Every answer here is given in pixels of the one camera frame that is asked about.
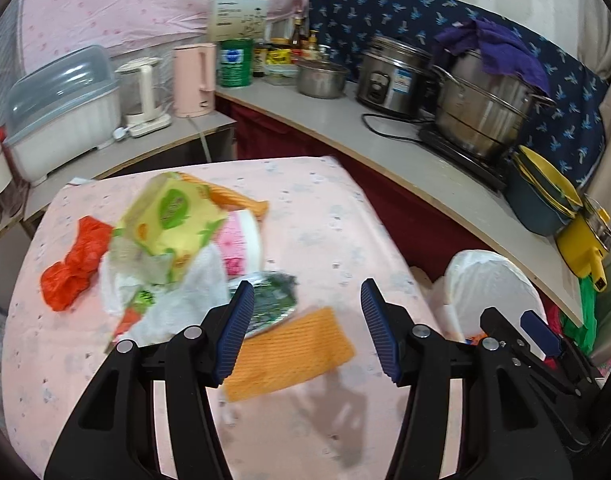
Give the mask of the white tissue bag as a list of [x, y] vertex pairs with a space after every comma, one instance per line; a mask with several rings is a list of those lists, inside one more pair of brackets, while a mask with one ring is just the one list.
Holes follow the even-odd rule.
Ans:
[[116, 318], [118, 324], [136, 292], [146, 289], [153, 293], [154, 305], [119, 338], [132, 339], [139, 347], [169, 341], [187, 326], [201, 324], [210, 309], [230, 299], [224, 262], [215, 243], [199, 252], [180, 281], [168, 285], [149, 284], [121, 273], [115, 270], [110, 256], [104, 255], [98, 284], [104, 312]]

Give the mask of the dark green foil wrapper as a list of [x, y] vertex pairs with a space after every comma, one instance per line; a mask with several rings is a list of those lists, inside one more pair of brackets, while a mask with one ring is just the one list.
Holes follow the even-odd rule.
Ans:
[[296, 277], [278, 271], [258, 271], [228, 281], [228, 290], [234, 295], [239, 283], [248, 281], [254, 290], [254, 311], [246, 337], [267, 332], [287, 321], [296, 312]]

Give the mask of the orange foam net sleeve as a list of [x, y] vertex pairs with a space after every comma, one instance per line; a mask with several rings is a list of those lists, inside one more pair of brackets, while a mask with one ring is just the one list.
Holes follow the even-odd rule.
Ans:
[[290, 388], [354, 356], [354, 346], [334, 310], [325, 307], [247, 339], [232, 375], [225, 379], [225, 396], [238, 402]]

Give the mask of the pink white paper cup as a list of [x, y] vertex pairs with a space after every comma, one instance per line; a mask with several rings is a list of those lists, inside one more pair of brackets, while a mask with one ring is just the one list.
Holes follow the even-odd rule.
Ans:
[[226, 274], [237, 278], [258, 272], [263, 266], [260, 227], [248, 209], [233, 210], [215, 237]]

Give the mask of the green yellow snack bag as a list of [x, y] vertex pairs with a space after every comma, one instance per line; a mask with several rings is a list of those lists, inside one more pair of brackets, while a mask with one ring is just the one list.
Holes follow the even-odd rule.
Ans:
[[181, 172], [158, 174], [113, 230], [110, 262], [118, 272], [147, 284], [182, 281], [227, 217], [208, 185]]

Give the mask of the red plastic bag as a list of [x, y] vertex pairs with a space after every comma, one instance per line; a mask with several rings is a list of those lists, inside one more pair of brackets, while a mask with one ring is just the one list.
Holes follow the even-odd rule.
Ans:
[[40, 291], [51, 310], [68, 310], [89, 288], [101, 258], [108, 251], [112, 232], [110, 224], [94, 217], [78, 220], [78, 235], [69, 252], [40, 277]]

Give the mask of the green tea carton box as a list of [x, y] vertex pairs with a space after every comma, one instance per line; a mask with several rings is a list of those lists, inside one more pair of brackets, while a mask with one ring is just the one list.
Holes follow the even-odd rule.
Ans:
[[135, 296], [126, 307], [121, 321], [118, 326], [116, 326], [104, 352], [109, 353], [113, 346], [119, 341], [119, 338], [127, 333], [133, 325], [138, 323], [147, 310], [153, 305], [154, 296], [152, 292], [146, 289], [141, 289], [139, 292], [136, 292]]

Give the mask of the trash bin with white liner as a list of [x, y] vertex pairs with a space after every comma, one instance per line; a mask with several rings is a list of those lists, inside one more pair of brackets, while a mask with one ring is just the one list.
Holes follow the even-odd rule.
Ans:
[[529, 278], [496, 252], [462, 250], [435, 281], [417, 266], [411, 272], [447, 339], [467, 344], [482, 339], [480, 315], [488, 307], [499, 310], [516, 330], [521, 329], [523, 312], [532, 310], [546, 318], [542, 299]]

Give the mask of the green plastic bag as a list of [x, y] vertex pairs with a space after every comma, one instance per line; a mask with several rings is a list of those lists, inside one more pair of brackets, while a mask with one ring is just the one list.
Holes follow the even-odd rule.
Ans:
[[594, 288], [592, 277], [579, 279], [582, 324], [576, 326], [567, 315], [560, 315], [563, 333], [571, 338], [580, 350], [590, 356], [594, 350], [597, 336], [597, 321], [595, 315], [597, 291]]

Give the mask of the pink floral tablecloth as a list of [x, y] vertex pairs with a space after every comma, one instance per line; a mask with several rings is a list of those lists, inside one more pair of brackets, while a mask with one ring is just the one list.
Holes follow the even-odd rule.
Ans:
[[[176, 280], [159, 286], [92, 274], [67, 308], [46, 304], [40, 278], [63, 262], [83, 218], [119, 226], [156, 183], [170, 206], [198, 188], [225, 204], [180, 206], [197, 236]], [[235, 370], [209, 391], [237, 479], [381, 479], [407, 401], [383, 373], [360, 292], [372, 278], [414, 321], [435, 324], [364, 193], [329, 157], [240, 160], [62, 188], [22, 264], [2, 344], [2, 404], [12, 447], [41, 474], [76, 402], [116, 337], [166, 341], [225, 304], [239, 282], [256, 300]]]

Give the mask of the dark blue yellow basins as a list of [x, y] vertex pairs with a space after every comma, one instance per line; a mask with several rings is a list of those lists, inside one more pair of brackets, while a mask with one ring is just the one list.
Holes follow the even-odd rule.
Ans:
[[545, 237], [556, 235], [582, 208], [571, 182], [524, 145], [511, 154], [504, 197], [526, 229]]

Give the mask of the black induction cooker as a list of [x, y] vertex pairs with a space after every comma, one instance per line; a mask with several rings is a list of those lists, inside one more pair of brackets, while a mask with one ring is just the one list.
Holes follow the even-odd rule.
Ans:
[[492, 192], [505, 191], [507, 171], [499, 162], [486, 162], [466, 153], [452, 141], [447, 140], [444, 134], [432, 125], [419, 129], [418, 140], [424, 148], [465, 171]]

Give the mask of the blue patterned cloth backsplash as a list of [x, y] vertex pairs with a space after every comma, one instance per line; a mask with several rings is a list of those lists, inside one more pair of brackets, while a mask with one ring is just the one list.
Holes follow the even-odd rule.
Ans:
[[508, 18], [459, 0], [309, 0], [311, 29], [331, 48], [331, 59], [350, 70], [352, 81], [359, 79], [362, 54], [372, 36], [404, 40], [429, 52], [441, 30], [475, 18], [508, 28], [542, 64], [556, 105], [537, 107], [520, 142], [583, 188], [606, 147], [599, 106], [609, 82], [565, 50]]

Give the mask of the large steel steamer pot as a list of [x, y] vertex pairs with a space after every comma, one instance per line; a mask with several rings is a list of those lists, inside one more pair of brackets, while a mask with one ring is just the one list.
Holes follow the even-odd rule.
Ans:
[[534, 107], [556, 105], [515, 75], [484, 70], [478, 50], [450, 55], [447, 66], [435, 63], [430, 70], [440, 83], [435, 123], [447, 140], [476, 158], [507, 151]]

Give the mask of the white power plug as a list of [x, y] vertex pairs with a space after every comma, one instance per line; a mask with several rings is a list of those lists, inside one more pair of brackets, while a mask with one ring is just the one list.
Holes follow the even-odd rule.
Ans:
[[130, 133], [128, 132], [127, 128], [123, 128], [123, 127], [116, 128], [112, 132], [113, 139], [116, 142], [121, 142], [121, 141], [127, 139], [129, 135], [130, 135]]

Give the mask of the silver rice cooker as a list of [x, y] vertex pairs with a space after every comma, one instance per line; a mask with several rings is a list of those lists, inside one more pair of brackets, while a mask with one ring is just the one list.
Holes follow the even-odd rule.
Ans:
[[417, 119], [432, 78], [430, 61], [423, 49], [374, 36], [363, 52], [356, 100], [392, 116]]

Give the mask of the small steel pot with lid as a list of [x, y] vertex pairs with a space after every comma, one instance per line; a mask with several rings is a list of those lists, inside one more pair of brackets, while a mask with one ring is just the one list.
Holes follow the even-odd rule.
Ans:
[[322, 100], [340, 99], [345, 94], [349, 71], [334, 62], [301, 60], [296, 63], [296, 91]]

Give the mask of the white glass electric kettle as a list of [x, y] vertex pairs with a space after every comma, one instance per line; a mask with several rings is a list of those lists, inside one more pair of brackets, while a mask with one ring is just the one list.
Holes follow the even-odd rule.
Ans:
[[160, 63], [161, 58], [144, 56], [133, 58], [115, 70], [125, 129], [132, 138], [147, 136], [171, 125], [172, 117], [162, 101]]

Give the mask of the pink electric kettle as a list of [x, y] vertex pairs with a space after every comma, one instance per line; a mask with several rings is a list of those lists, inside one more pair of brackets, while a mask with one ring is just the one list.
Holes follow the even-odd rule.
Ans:
[[184, 44], [173, 50], [173, 107], [177, 117], [209, 114], [215, 106], [216, 44]]

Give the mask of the white dish rack with lid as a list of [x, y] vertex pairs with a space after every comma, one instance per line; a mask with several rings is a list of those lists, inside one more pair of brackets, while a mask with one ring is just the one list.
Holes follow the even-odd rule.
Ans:
[[107, 148], [121, 124], [119, 80], [98, 44], [71, 52], [19, 79], [8, 92], [5, 146], [36, 186], [94, 148]]

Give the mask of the green tin can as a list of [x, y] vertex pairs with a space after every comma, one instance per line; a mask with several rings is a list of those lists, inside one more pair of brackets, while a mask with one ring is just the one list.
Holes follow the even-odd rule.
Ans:
[[247, 87], [252, 79], [253, 40], [228, 39], [220, 42], [218, 81], [224, 88]]

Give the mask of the yellow label jar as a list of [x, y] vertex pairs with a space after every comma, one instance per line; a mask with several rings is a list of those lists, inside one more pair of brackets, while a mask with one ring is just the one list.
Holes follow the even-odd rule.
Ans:
[[290, 65], [292, 63], [292, 49], [287, 38], [273, 38], [267, 45], [265, 55], [266, 65]]

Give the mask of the purple cloth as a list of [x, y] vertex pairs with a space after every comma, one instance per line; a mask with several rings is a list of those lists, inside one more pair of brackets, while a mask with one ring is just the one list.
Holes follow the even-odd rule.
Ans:
[[480, 18], [449, 26], [435, 35], [435, 56], [444, 52], [458, 56], [469, 51], [480, 52], [485, 73], [515, 76], [542, 96], [551, 95], [543, 65], [507, 27]]

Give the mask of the dark sauce bottle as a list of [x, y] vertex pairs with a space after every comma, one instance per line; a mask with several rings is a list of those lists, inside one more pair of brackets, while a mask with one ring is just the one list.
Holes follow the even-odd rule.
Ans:
[[303, 49], [307, 46], [307, 34], [304, 30], [304, 18], [301, 14], [296, 14], [293, 18], [293, 30], [290, 37], [290, 49], [292, 58], [302, 58]]

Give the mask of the beige cardboard box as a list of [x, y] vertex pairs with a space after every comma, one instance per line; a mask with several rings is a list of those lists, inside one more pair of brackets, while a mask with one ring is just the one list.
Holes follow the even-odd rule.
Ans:
[[262, 39], [267, 20], [267, 0], [209, 0], [206, 36], [211, 42]]

